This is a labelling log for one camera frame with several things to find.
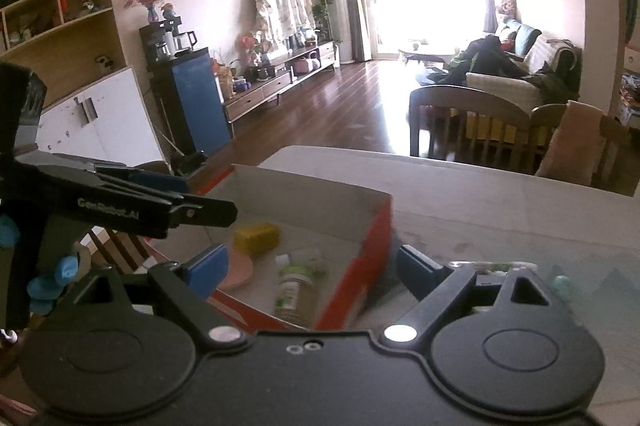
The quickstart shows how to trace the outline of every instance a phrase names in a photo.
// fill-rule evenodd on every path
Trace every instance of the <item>white standing air conditioner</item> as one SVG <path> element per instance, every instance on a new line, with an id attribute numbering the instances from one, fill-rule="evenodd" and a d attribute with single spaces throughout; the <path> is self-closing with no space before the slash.
<path id="1" fill-rule="evenodd" d="M 341 41 L 338 45 L 340 63 L 353 62 L 347 0 L 334 0 L 334 4 L 329 6 L 328 11 L 334 40 Z"/>

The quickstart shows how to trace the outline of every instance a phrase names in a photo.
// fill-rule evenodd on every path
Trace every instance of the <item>open box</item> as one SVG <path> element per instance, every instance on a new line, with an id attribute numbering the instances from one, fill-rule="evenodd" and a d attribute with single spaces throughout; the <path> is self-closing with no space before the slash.
<path id="1" fill-rule="evenodd" d="M 275 257 L 318 248 L 326 273 L 316 283 L 319 303 L 314 329 L 345 327 L 360 309 L 384 270 L 391 245 L 391 196 L 281 171 L 235 166 L 207 193 L 231 200 L 238 219 L 228 229 L 183 225 L 151 245 L 170 259 L 185 261 L 216 243 L 231 250 L 234 229 L 261 222 L 280 227 L 280 244 L 254 257 L 254 274 L 228 292 L 217 290 L 209 302 L 249 332 L 296 328 L 271 316 L 278 292 Z"/>

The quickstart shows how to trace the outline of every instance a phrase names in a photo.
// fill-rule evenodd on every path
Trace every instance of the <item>dining table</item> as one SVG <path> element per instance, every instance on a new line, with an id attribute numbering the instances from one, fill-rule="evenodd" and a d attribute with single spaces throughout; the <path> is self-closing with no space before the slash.
<path id="1" fill-rule="evenodd" d="M 291 146 L 261 168 L 384 191 L 402 243 L 440 263 L 526 261 L 553 285 L 606 358 L 591 410 L 640 422 L 640 200 L 473 165 Z"/>

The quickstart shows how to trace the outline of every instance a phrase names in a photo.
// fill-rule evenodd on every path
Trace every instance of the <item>bottle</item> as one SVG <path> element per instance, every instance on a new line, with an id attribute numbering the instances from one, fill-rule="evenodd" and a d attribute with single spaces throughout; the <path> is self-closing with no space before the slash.
<path id="1" fill-rule="evenodd" d="M 310 269 L 295 266 L 283 269 L 274 316 L 300 327 L 310 327 L 317 304 L 318 289 Z"/>

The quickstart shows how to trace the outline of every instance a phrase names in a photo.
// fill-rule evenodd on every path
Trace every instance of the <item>yellow sponge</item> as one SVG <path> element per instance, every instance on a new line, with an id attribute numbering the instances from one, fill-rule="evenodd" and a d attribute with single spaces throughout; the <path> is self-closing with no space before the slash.
<path id="1" fill-rule="evenodd" d="M 274 249 L 280 243 L 280 228 L 272 223 L 240 227 L 234 231 L 233 248 L 249 256 Z"/>

